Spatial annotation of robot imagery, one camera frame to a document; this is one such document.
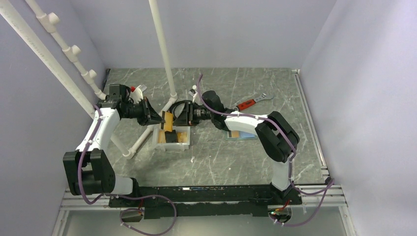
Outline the white pvc pipe frame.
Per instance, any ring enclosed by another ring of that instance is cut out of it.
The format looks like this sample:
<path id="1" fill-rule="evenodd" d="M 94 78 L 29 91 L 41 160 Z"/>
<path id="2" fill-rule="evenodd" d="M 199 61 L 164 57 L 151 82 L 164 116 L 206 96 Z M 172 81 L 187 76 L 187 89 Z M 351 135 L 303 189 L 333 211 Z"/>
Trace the white pvc pipe frame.
<path id="1" fill-rule="evenodd" d="M 86 131 L 104 64 L 65 0 L 0 3 L 0 158 L 57 160 Z"/>

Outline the dark card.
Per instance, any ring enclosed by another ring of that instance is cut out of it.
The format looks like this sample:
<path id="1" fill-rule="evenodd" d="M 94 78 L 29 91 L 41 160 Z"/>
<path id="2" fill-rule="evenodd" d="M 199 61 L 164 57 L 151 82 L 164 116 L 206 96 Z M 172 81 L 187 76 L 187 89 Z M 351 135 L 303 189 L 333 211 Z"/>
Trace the dark card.
<path id="1" fill-rule="evenodd" d="M 165 142 L 166 143 L 177 143 L 178 142 L 178 135 L 176 130 L 172 131 L 165 131 Z"/>

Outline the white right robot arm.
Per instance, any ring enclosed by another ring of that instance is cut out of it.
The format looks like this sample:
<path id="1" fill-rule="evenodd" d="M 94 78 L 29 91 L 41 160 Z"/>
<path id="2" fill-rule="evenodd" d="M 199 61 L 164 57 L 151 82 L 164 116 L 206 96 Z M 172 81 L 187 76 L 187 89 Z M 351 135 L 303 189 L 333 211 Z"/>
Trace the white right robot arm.
<path id="1" fill-rule="evenodd" d="M 195 126 L 202 120 L 210 120 L 220 130 L 239 131 L 255 135 L 265 153 L 272 160 L 273 175 L 271 198 L 283 204 L 290 197 L 292 167 L 290 166 L 299 143 L 299 136 L 277 111 L 268 115 L 244 114 L 240 109 L 226 108 L 212 90 L 199 97 L 201 104 L 184 100 L 184 108 L 173 118 L 174 126 Z"/>

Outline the clear plastic tray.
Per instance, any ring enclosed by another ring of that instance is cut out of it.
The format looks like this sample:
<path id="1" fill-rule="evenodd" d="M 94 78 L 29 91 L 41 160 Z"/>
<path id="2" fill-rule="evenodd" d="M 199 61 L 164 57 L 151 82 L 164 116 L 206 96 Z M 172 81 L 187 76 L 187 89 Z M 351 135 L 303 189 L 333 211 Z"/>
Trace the clear plastic tray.
<path id="1" fill-rule="evenodd" d="M 172 131 L 165 131 L 156 126 L 153 129 L 152 147 L 161 151 L 188 150 L 191 129 L 188 126 L 174 126 Z"/>

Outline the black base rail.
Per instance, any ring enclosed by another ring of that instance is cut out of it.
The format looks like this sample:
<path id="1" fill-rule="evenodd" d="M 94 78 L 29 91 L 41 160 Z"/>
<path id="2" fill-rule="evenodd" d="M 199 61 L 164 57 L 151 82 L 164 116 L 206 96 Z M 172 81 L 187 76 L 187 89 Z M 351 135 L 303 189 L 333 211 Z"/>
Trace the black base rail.
<path id="1" fill-rule="evenodd" d="M 280 205 L 301 205 L 298 191 L 271 184 L 136 187 L 129 199 L 111 197 L 111 208 L 144 208 L 145 219 L 170 216 L 252 215 L 266 217 Z"/>

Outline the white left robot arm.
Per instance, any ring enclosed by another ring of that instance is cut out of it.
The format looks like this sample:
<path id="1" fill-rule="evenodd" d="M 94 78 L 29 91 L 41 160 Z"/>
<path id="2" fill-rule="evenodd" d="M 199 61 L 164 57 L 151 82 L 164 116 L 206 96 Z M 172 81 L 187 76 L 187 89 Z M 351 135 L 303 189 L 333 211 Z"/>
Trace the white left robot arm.
<path id="1" fill-rule="evenodd" d="M 72 195 L 122 195 L 130 207 L 140 202 L 142 196 L 134 188 L 135 179 L 116 175 L 105 153 L 114 129 L 124 118 L 135 119 L 141 126 L 165 122 L 140 88 L 110 85 L 109 93 L 94 105 L 94 119 L 86 136 L 74 151 L 63 156 Z"/>

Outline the red handled adjustable wrench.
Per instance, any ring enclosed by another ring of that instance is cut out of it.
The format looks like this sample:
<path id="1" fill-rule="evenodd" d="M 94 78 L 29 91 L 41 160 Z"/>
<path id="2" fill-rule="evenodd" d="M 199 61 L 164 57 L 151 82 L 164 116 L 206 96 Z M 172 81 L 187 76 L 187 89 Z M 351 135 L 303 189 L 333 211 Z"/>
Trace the red handled adjustable wrench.
<path id="1" fill-rule="evenodd" d="M 255 98 L 253 98 L 253 99 L 247 100 L 247 101 L 245 101 L 245 102 L 242 102 L 242 103 L 240 103 L 240 104 L 236 105 L 236 106 L 234 107 L 234 110 L 235 110 L 235 111 L 243 111 L 243 110 L 245 110 L 245 109 L 247 109 L 247 108 L 249 108 L 249 107 L 251 107 L 251 106 L 255 105 L 256 103 L 258 103 L 258 102 L 260 102 L 260 101 L 263 101 L 263 100 L 271 100 L 271 99 L 273 99 L 273 98 L 274 98 L 274 96 L 273 96 L 273 95 L 268 95 L 268 94 L 262 93 L 262 94 L 261 94 L 260 96 L 258 96 L 258 97 L 255 97 Z"/>

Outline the orange credit card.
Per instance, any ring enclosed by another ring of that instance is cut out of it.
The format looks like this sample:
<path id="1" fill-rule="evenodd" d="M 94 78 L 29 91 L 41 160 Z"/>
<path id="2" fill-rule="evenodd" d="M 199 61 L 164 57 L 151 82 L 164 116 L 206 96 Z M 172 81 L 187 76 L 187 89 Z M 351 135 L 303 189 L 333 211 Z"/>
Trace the orange credit card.
<path id="1" fill-rule="evenodd" d="M 174 115 L 170 112 L 162 112 L 162 117 L 164 119 L 164 123 L 161 124 L 161 129 L 164 131 L 172 132 L 173 131 L 173 121 Z"/>

